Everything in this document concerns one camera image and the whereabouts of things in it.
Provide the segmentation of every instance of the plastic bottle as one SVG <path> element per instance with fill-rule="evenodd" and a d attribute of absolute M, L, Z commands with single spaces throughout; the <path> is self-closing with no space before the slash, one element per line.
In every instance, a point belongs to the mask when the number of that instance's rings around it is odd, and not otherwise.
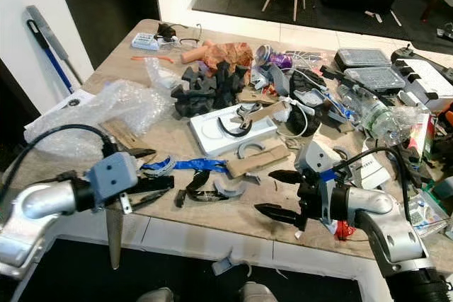
<path fill-rule="evenodd" d="M 388 146 L 400 144 L 403 131 L 394 115 L 375 95 L 359 86 L 352 89 L 340 85 L 337 92 L 345 107 L 353 110 L 354 123 L 360 123 L 376 139 L 383 139 Z"/>

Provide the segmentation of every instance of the black mat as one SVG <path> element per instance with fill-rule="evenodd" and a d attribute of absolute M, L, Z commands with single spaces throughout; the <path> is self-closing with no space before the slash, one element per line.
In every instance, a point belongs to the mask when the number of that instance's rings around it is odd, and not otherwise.
<path fill-rule="evenodd" d="M 297 20 L 292 20 L 294 0 L 271 1 L 265 12 L 261 9 L 265 0 L 197 0 L 194 10 L 206 11 L 230 16 L 254 18 L 278 23 L 325 28 L 363 35 L 410 40 L 421 50 L 453 54 L 453 43 L 435 37 L 435 26 L 453 19 L 453 8 L 444 1 L 431 13 L 428 23 L 420 22 L 427 0 L 396 0 L 394 12 L 402 22 L 399 27 L 390 13 L 382 15 L 383 23 L 371 18 L 362 11 L 341 8 L 329 8 L 321 0 L 306 0 L 306 9 L 302 9 L 299 0 Z"/>
<path fill-rule="evenodd" d="M 106 246 L 57 240 L 41 260 L 20 301 L 136 301 L 167 286 L 181 301 L 236 301 L 246 281 L 265 284 L 279 302 L 361 301 L 356 281 L 253 267 L 235 267 L 215 277 L 211 261 L 122 250 L 112 270 Z"/>

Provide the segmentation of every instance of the white box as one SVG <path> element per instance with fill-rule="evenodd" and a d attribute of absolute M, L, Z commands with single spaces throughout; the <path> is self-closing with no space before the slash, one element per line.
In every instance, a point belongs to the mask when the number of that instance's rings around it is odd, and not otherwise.
<path fill-rule="evenodd" d="M 253 104 L 238 104 L 190 118 L 190 127 L 192 128 L 202 151 L 207 156 L 218 156 L 221 153 L 237 148 L 246 141 L 257 139 L 266 134 L 275 133 L 277 125 L 274 124 L 270 117 L 253 122 L 252 129 L 244 137 L 233 137 L 224 132 L 220 128 L 217 118 L 220 117 L 222 119 L 222 123 L 228 130 L 234 130 L 239 127 L 240 124 L 230 122 L 230 119 L 237 116 L 236 111 L 241 106 L 249 108 L 253 106 Z"/>
<path fill-rule="evenodd" d="M 405 77 L 405 92 L 412 92 L 431 112 L 441 112 L 453 103 L 453 86 L 425 60 L 398 59 L 412 68 Z"/>

